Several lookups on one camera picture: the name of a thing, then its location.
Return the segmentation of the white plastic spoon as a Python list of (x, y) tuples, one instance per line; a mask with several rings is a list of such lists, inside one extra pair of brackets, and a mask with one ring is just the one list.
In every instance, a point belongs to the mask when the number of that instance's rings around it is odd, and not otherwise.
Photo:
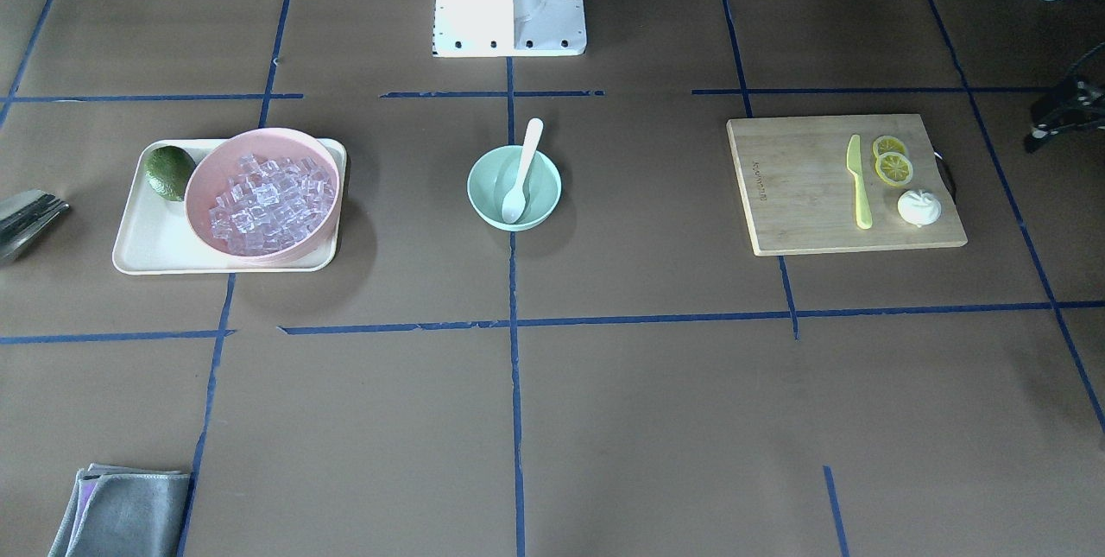
[(526, 132), (522, 138), (520, 162), (515, 175), (515, 183), (505, 195), (501, 204), (502, 222), (514, 224), (520, 219), (527, 206), (527, 195), (525, 195), (525, 183), (530, 171), (530, 165), (535, 159), (538, 144), (540, 144), (541, 132), (544, 132), (544, 120), (540, 117), (532, 117), (527, 123)]

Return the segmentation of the clear ice cubes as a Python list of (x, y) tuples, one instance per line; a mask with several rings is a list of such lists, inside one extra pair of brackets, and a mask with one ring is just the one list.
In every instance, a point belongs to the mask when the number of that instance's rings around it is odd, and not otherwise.
[(211, 235), (234, 256), (260, 258), (295, 246), (320, 229), (337, 183), (313, 158), (248, 155), (225, 180), (206, 218)]

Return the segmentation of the mint green bowl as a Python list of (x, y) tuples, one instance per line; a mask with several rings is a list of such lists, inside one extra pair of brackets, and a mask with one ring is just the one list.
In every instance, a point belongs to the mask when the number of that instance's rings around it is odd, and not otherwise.
[(482, 219), (503, 231), (527, 231), (552, 214), (559, 203), (564, 183), (555, 162), (544, 153), (535, 153), (522, 192), (527, 206), (520, 218), (508, 223), (502, 218), (502, 201), (516, 182), (520, 167), (520, 145), (505, 145), (485, 153), (467, 175), (470, 204)]

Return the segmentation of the pink bowl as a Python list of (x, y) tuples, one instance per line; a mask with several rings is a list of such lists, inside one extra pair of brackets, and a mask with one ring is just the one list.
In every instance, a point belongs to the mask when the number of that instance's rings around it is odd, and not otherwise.
[[(218, 195), (225, 195), (230, 180), (236, 174), (245, 172), (241, 160), (245, 156), (277, 161), (288, 158), (292, 161), (308, 159), (332, 187), (335, 195), (332, 202), (320, 206), (319, 225), (303, 237), (295, 244), (285, 246), (269, 254), (236, 255), (227, 245), (224, 239), (214, 235), (209, 210), (215, 206)], [(228, 140), (221, 141), (206, 153), (199, 161), (193, 175), (190, 176), (183, 199), (186, 217), (191, 231), (199, 242), (214, 258), (231, 271), (256, 270), (305, 270), (316, 271), (332, 262), (337, 253), (339, 219), (343, 216), (343, 182), (346, 155), (343, 145), (334, 149), (327, 147), (304, 132), (288, 128), (261, 128), (241, 133)]]

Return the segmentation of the wooden cutting board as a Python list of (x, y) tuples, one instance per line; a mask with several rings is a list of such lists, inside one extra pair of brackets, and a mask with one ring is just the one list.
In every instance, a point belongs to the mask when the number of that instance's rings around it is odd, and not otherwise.
[[(759, 256), (955, 249), (968, 241), (919, 115), (738, 117), (726, 128), (753, 251)], [(853, 179), (845, 162), (852, 135), (862, 139), (873, 218), (869, 230), (854, 223)], [(903, 188), (884, 183), (874, 170), (872, 141), (881, 135), (906, 143), (914, 164), (909, 187), (940, 199), (943, 214), (936, 223), (917, 227), (899, 218)]]

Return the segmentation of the yellow plastic knife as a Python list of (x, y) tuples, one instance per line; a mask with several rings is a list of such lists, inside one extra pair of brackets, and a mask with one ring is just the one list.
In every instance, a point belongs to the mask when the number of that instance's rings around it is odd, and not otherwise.
[(873, 218), (869, 206), (867, 182), (863, 176), (863, 160), (860, 135), (849, 137), (846, 145), (846, 170), (853, 179), (854, 223), (861, 230), (872, 229)]

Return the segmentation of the upper lemon slice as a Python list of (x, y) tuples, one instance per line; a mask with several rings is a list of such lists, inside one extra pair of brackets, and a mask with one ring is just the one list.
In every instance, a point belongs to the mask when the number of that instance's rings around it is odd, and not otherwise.
[(904, 158), (908, 158), (909, 156), (906, 143), (899, 140), (897, 136), (890, 135), (877, 136), (872, 141), (872, 153), (875, 158), (880, 158), (885, 153), (897, 153), (897, 155), (904, 156)]

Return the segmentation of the white garlic bulb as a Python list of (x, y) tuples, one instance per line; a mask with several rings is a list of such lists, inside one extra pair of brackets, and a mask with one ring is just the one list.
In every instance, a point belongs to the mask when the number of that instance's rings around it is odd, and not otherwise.
[(923, 188), (912, 188), (897, 199), (897, 213), (905, 223), (925, 227), (936, 223), (943, 214), (943, 206), (937, 195)]

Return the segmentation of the green avocado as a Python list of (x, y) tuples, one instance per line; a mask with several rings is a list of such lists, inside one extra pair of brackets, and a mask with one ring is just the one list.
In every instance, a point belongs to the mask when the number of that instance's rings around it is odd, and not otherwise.
[(170, 202), (182, 202), (197, 162), (178, 145), (155, 148), (143, 160), (143, 176), (151, 190)]

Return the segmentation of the cream plastic tray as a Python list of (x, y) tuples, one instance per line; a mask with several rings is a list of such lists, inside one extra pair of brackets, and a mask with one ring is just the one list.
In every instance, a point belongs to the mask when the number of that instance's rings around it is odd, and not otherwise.
[(122, 224), (113, 246), (113, 264), (127, 275), (245, 273), (245, 271), (316, 271), (337, 255), (340, 221), (319, 246), (285, 262), (248, 264), (206, 245), (191, 230), (186, 204), (165, 200), (146, 182), (147, 156), (164, 145), (177, 145), (201, 162), (224, 139), (169, 139), (154, 141), (138, 156)]

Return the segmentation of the grey folded cloth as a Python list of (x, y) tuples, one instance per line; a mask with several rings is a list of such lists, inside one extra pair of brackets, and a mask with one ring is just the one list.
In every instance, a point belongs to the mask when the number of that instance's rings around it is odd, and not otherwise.
[(48, 556), (176, 556), (191, 475), (91, 463)]

